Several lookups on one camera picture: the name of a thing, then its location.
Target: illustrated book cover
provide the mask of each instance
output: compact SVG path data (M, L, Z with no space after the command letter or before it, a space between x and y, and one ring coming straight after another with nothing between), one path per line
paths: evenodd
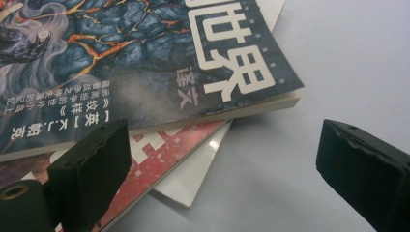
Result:
M132 167L93 231L107 229L225 123L207 123L130 137ZM45 183L48 179L46 169L64 153L50 152L0 162L0 188L26 179Z
M0 1L0 161L292 107L302 82L255 0Z

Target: hole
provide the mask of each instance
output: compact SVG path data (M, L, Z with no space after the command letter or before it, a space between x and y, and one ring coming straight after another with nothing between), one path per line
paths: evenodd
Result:
M2 200L13 200L24 194L28 190L27 185L17 185L6 189L1 195Z

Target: white book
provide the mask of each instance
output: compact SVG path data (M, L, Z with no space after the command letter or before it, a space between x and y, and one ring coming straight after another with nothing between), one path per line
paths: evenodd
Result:
M208 141L157 184L154 190L186 207L191 207L230 125L231 121L220 128Z
M278 17L283 10L286 0L256 0L259 5L260 12L266 21L271 31L277 23Z

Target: book title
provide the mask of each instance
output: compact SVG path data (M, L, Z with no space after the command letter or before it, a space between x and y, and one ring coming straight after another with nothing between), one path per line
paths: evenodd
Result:
M247 18L245 12L249 7L233 0L186 0L186 5L194 8L189 11L190 28L193 35L199 67L202 70L228 68L232 75L204 85L205 93L221 92L224 102L231 101L232 91L238 86L241 94L248 94L275 85L275 80L266 64L262 52L255 44L244 45L247 38L260 38L253 35L250 28L241 27L241 21L248 20L255 24L253 18ZM237 47L227 51L225 57L217 49L206 50L206 42L236 40Z

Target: book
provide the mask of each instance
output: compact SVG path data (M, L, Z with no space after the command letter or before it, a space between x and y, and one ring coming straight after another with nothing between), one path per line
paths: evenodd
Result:
M0 6L0 161L66 149L119 118L136 135L300 97L254 0L20 2Z
M229 131L232 121L226 123L183 163L169 173L154 190L190 208L202 188L220 144Z
M107 229L225 123L214 122L131 137L130 172L93 231ZM64 153L62 150L0 162L0 187L27 179L45 183L48 179L46 169Z

